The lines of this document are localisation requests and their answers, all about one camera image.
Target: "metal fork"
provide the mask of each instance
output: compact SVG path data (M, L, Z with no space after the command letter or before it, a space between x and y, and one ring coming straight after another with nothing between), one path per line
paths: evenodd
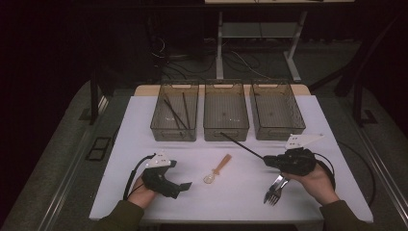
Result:
M288 184L289 179L285 178L282 174L276 178L272 186L270 186L267 194L264 198L264 204L268 201L272 206L275 205L282 195L283 188Z

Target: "dark green jacket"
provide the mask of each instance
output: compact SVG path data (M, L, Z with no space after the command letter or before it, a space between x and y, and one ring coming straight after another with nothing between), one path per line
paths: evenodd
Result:
M320 208L327 231L372 231L373 227L355 217L343 200ZM100 219L93 230L135 231L138 229L144 211L131 202L121 200L114 210Z

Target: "background table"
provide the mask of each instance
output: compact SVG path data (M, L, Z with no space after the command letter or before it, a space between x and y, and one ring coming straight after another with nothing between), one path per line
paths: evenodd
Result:
M192 182L192 185L188 191L180 192L177 199L158 195L145 211L143 221L156 223L322 221L319 205L299 183L291 181L275 206L264 204L264 195L279 174L279 170L266 167L260 159L232 142L204 141L203 88L200 89L198 102L197 140L195 142L155 141L150 130L150 121L157 96L146 95L149 92L151 95L158 89L159 86L142 86L136 91L136 96L131 98L89 215L91 219L103 218L110 213L117 201L122 198L129 174L139 160L164 150L169 159L177 161L176 167L168 170L166 178L176 184ZM313 95L307 95L308 91L304 87L294 86L293 91L307 126L303 134L324 135L322 140L306 147L331 161L336 170L336 192L340 198L348 203L359 219L372 222L370 208L336 144L317 99ZM246 97L246 103L250 129L247 140L242 144L262 156L284 153L283 141L255 139L248 97ZM231 161L213 184L205 184L203 177L217 166L226 153L232 155Z

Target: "white plastic bracket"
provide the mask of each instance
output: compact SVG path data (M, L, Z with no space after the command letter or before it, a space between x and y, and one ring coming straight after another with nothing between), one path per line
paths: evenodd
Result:
M171 161L163 150L157 153L147 164L146 168L170 166Z
M318 141L324 137L323 134L319 135L293 135L289 137L288 141L286 142L286 149L294 149L299 147L304 147L305 145Z

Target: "person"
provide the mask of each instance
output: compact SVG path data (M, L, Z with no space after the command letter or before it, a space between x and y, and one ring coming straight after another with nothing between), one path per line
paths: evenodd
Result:
M345 201L340 200L334 191L329 177L324 169L316 164L315 169L306 176L298 176L283 172L289 179L296 180L303 185L306 192L322 205L326 231L372 231L373 226L365 223L353 214ZM117 203L113 211L100 219L93 230L136 230L149 204L156 196L156 192L147 189L141 177L133 187L133 192L127 200Z

